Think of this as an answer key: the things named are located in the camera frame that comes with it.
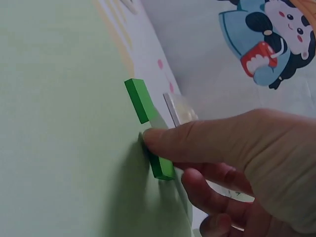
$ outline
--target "cartoon face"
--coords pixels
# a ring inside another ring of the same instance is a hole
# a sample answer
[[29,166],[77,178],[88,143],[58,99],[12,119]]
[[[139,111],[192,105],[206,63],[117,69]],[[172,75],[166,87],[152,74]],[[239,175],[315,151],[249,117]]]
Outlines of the cartoon face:
[[282,0],[270,0],[265,4],[265,13],[291,52],[300,54],[303,60],[308,59],[313,29],[302,12]]

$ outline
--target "clear plastic piece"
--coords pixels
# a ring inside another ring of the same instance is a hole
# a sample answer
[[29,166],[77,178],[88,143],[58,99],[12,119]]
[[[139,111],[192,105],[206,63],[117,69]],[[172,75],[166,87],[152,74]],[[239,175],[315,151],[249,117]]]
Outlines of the clear plastic piece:
[[198,116],[182,95],[163,94],[175,126],[198,120]]

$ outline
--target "green wooden block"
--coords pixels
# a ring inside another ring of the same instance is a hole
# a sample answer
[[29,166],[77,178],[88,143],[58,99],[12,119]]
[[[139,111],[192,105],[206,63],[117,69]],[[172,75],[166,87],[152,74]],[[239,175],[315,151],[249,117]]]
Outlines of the green wooden block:
[[141,124],[157,116],[158,113],[143,80],[129,79],[125,81],[125,86]]
[[145,156],[147,156],[149,159],[154,177],[167,181],[175,179],[176,173],[173,167],[173,163],[167,159],[158,157],[155,154],[151,153],[144,142],[142,143]]

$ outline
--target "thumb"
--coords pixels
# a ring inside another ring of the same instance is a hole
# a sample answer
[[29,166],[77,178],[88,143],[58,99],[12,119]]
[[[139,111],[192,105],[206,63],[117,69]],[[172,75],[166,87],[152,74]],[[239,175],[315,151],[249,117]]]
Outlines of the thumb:
[[173,129],[149,129],[144,133],[144,142],[151,152],[173,162],[224,162],[244,170],[253,157],[293,126],[292,117],[257,109]]

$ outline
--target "hand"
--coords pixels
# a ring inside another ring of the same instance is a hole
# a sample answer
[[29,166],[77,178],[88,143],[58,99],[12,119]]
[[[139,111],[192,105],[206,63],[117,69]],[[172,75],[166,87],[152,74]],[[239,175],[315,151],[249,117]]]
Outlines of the hand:
[[[185,171],[190,201],[210,215],[201,224],[204,237],[316,236],[315,120],[260,109],[150,129],[144,141]],[[255,201],[221,196],[205,179]]]
[[262,56],[260,54],[256,54],[252,57],[247,63],[246,67],[250,71],[250,73],[254,74],[258,68],[269,65],[270,60],[268,56]]

